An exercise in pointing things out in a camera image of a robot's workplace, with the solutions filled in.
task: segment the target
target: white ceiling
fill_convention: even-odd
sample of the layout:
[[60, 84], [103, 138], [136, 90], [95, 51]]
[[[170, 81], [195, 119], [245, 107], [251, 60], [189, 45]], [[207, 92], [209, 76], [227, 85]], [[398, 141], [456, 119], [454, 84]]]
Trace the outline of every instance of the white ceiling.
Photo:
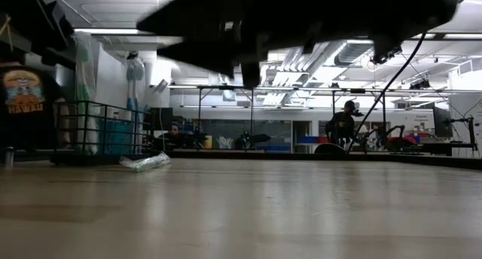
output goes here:
[[[136, 21], [162, 7], [170, 0], [63, 0], [70, 7], [64, 5], [68, 19], [77, 28], [83, 27], [108, 27], [108, 28], [134, 28]], [[460, 6], [455, 18], [450, 23], [439, 27], [444, 31], [482, 31], [482, 0], [465, 0]], [[139, 47], [155, 50], [159, 43], [168, 44], [169, 39], [155, 37], [122, 37], [111, 38], [113, 44], [122, 43], [125, 45], [138, 45]], [[403, 53], [410, 55], [415, 48], [415, 41], [406, 41], [403, 46]], [[283, 61], [289, 50], [272, 51], [269, 60]], [[442, 65], [447, 61], [458, 56], [482, 55], [482, 41], [466, 42], [446, 42], [446, 41], [426, 41], [420, 48], [413, 67], [418, 72], [423, 72], [435, 66]], [[439, 56], [438, 63], [434, 63], [435, 57]], [[404, 63], [404, 58], [397, 56], [389, 61], [385, 66], [380, 66], [375, 72], [364, 68], [348, 69], [343, 75], [347, 76], [345, 84], [350, 81], [366, 81], [372, 84], [375, 81], [386, 81], [392, 77]], [[186, 70], [188, 77], [200, 78], [207, 77], [207, 72], [196, 69], [192, 66], [181, 65]], [[413, 68], [407, 68], [400, 76], [400, 80], [416, 75]], [[435, 83], [445, 83], [444, 73], [438, 74]]]

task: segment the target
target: ceiling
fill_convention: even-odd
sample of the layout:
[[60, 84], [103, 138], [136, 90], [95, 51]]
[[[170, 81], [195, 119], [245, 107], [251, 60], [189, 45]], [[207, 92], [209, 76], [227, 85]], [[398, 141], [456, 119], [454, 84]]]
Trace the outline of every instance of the ceiling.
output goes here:
[[[170, 0], [60, 0], [68, 19], [75, 28], [102, 27], [102, 28], [135, 28], [136, 21], [146, 14], [161, 8]], [[453, 21], [437, 29], [444, 31], [457, 32], [480, 32], [482, 31], [482, 0], [465, 0]], [[155, 51], [160, 45], [168, 45], [175, 40], [164, 37], [110, 37], [99, 38], [106, 43], [106, 47], [112, 50], [147, 50]], [[320, 46], [319, 53], [312, 55], [312, 62], [306, 56], [295, 54], [296, 49], [284, 49], [271, 51], [268, 56], [266, 69], [272, 68], [273, 72], [267, 72], [264, 79], [265, 85], [281, 87], [291, 86], [287, 83], [298, 83], [309, 85], [310, 87], [327, 87], [333, 82], [337, 82], [341, 87], [382, 87], [384, 82], [389, 80], [404, 64], [405, 58], [412, 53], [416, 46], [416, 41], [406, 41], [402, 45], [403, 55], [398, 55], [391, 59], [384, 66], [371, 66], [366, 60], [370, 56], [370, 51], [366, 50], [359, 55], [350, 66], [343, 68], [321, 69], [330, 61], [330, 55], [340, 49], [342, 43], [332, 42]], [[447, 85], [447, 70], [456, 67], [457, 63], [465, 62], [471, 57], [482, 56], [482, 41], [426, 41], [412, 62], [399, 79], [394, 83], [394, 87], [400, 87], [402, 81], [406, 81], [417, 73], [430, 71], [430, 82], [434, 88], [442, 88]], [[286, 78], [283, 83], [276, 80], [276, 74], [281, 67], [286, 65], [298, 66], [305, 65], [303, 69], [306, 75], [297, 75], [297, 80], [293, 76]], [[208, 81], [209, 73], [202, 69], [179, 64], [184, 69], [185, 78], [178, 78], [177, 84], [187, 84], [192, 81], [199, 83], [200, 78]]]

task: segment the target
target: seated person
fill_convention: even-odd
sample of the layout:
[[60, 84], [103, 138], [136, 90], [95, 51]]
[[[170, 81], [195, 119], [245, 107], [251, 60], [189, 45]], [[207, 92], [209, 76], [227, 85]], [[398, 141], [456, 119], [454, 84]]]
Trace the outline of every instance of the seated person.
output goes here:
[[349, 143], [350, 139], [354, 139], [355, 121], [352, 116], [359, 117], [362, 115], [363, 114], [356, 109], [353, 101], [347, 101], [343, 111], [333, 115], [332, 119], [325, 126], [330, 143], [344, 146], [344, 139], [346, 143]]
[[[64, 102], [59, 84], [47, 73], [24, 66], [24, 52], [0, 48], [0, 148], [13, 146], [27, 151], [53, 149], [57, 145], [55, 102]], [[61, 115], [69, 114], [66, 105]], [[68, 119], [60, 121], [67, 128]], [[59, 134], [70, 143], [69, 134]]]

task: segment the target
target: graphic t-shirt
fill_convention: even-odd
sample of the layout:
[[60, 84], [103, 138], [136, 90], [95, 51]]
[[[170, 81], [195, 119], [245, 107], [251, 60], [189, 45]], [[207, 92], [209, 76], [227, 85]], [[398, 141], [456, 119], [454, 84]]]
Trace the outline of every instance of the graphic t-shirt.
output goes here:
[[0, 125], [12, 137], [50, 148], [55, 143], [53, 103], [60, 98], [60, 86], [50, 75], [25, 66], [0, 68]]

